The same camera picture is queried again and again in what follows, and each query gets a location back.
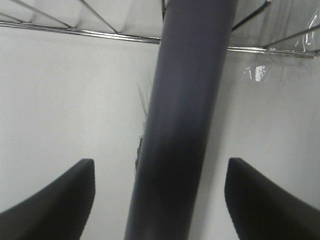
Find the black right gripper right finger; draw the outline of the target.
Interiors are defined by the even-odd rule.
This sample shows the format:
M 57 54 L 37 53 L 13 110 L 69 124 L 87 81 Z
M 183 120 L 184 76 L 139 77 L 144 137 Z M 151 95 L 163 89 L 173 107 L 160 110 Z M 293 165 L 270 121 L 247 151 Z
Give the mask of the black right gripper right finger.
M 224 198 L 240 240 L 318 240 L 320 211 L 241 158 L 227 165 Z

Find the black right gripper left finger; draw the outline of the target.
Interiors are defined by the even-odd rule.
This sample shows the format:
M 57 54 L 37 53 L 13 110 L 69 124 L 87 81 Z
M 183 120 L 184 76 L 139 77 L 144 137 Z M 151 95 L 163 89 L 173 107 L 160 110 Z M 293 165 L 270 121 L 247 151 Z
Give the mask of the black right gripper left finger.
M 95 199 L 95 163 L 81 159 L 40 191 L 1 212 L 2 240 L 79 240 Z

